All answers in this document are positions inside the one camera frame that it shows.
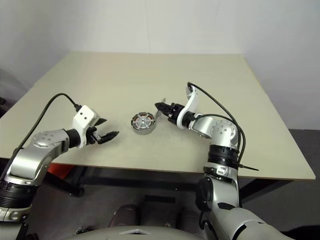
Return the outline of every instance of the beige tabletop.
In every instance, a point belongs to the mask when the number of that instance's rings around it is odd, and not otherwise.
[[[202,173],[210,141],[178,129],[161,116],[155,130],[138,135],[131,119],[155,113],[154,103],[187,103],[187,82],[218,99],[246,134],[240,177],[312,180],[315,174],[269,97],[241,55],[72,52],[45,74],[0,119],[0,156],[9,158],[48,100],[64,92],[108,121],[101,134],[120,131],[112,141],[73,148],[54,163],[155,171]],[[203,94],[197,112],[223,112]],[[58,98],[34,133],[72,126],[74,107]]]

